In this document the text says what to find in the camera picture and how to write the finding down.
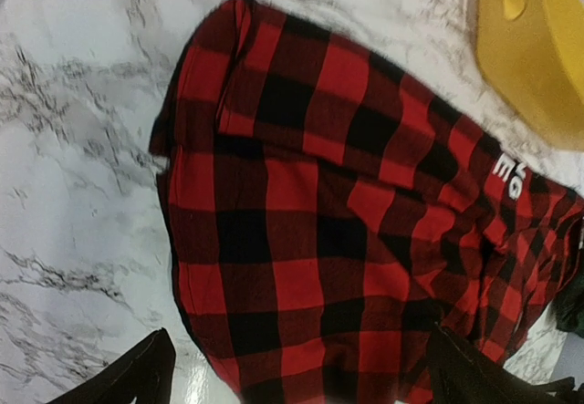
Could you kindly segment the red black plaid shirt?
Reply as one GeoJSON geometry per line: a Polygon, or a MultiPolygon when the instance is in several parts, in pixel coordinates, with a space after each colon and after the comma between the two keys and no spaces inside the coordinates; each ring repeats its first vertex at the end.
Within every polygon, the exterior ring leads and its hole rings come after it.
{"type": "Polygon", "coordinates": [[[415,78],[256,0],[196,28],[151,136],[182,320],[244,403],[430,403],[583,272],[583,201],[415,78]]]}

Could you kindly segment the dark green plaid skirt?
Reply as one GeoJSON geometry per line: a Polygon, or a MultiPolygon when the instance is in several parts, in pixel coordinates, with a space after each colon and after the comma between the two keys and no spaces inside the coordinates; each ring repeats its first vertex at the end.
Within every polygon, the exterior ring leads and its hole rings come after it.
{"type": "Polygon", "coordinates": [[[576,275],[567,286],[554,298],[554,312],[557,329],[584,336],[584,280],[583,274],[576,275]]]}

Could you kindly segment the yellow plastic basket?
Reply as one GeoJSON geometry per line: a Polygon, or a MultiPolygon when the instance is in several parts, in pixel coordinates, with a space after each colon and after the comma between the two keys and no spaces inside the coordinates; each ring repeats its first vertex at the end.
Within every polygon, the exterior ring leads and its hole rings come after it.
{"type": "Polygon", "coordinates": [[[539,137],[583,149],[583,0],[478,0],[476,57],[539,137]]]}

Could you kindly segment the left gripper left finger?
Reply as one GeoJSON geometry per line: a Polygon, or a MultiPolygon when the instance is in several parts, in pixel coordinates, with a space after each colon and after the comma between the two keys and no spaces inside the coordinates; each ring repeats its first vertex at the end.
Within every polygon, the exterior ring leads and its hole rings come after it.
{"type": "Polygon", "coordinates": [[[169,404],[175,359],[167,330],[155,330],[97,376],[49,403],[169,404]]]}

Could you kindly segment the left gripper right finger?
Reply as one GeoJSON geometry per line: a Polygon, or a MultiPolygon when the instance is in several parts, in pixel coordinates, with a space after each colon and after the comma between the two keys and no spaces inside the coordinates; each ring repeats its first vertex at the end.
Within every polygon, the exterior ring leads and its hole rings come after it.
{"type": "Polygon", "coordinates": [[[563,404],[575,401],[575,379],[531,385],[510,374],[449,328],[436,325],[428,341],[435,403],[563,404]]]}

